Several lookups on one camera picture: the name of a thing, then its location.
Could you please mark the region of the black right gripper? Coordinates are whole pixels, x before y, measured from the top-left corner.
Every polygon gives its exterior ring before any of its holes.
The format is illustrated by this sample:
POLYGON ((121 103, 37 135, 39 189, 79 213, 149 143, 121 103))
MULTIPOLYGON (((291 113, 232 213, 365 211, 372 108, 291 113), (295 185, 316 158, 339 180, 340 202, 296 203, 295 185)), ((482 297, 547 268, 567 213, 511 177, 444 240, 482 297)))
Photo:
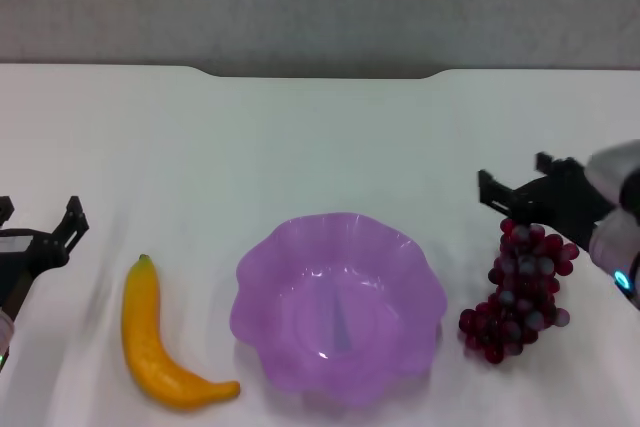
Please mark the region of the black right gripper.
POLYGON ((589 183, 583 165, 573 157, 556 158, 539 152, 535 170, 540 178, 515 189, 480 170, 479 202, 519 223, 551 227, 588 251, 598 223, 614 205, 589 183))

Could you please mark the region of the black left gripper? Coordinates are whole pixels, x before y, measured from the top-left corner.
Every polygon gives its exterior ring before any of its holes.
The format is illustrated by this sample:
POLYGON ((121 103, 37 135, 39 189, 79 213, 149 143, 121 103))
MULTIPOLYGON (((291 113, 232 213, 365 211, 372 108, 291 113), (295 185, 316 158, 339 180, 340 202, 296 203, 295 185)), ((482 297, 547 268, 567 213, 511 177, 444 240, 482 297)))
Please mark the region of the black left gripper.
MULTIPOLYGON (((0 196, 0 229, 14 205, 0 196)), ((15 320, 35 279, 53 267, 63 267, 89 224, 78 196, 72 196, 59 225, 49 235, 30 229, 0 232, 0 310, 15 320)))

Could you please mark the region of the dark red grape bunch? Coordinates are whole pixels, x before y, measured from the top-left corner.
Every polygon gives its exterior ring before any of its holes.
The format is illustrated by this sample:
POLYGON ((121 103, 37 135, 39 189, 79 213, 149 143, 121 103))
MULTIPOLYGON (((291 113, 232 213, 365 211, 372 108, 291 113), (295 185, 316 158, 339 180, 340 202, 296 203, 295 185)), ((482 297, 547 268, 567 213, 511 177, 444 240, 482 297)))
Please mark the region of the dark red grape bunch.
POLYGON ((500 231, 499 255, 487 275, 494 290, 458 321, 465 349, 494 365, 520 355, 541 332, 570 323, 556 295, 579 256, 576 244, 538 224, 506 218, 500 231))

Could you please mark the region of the yellow banana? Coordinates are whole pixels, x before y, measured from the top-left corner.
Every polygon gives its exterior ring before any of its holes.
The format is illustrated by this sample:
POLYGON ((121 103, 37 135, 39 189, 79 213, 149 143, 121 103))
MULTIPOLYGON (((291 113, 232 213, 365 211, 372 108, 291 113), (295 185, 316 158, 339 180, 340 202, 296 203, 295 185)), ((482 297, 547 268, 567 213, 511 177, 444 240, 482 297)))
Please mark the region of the yellow banana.
POLYGON ((126 365, 149 398, 177 411, 196 411, 240 395, 237 381, 211 382, 167 353, 160 331, 160 284, 151 258, 142 254, 127 273, 121 310, 126 365))

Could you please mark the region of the purple scalloped plastic bowl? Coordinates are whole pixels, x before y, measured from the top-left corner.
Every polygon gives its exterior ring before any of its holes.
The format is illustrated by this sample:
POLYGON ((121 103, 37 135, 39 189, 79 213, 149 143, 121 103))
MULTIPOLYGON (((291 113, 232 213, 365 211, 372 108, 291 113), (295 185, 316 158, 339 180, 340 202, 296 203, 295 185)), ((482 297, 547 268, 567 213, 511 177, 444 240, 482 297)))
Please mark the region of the purple scalloped plastic bowl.
POLYGON ((365 406, 431 367, 445 291, 420 246, 371 217, 288 220, 236 279, 231 331, 279 390, 365 406))

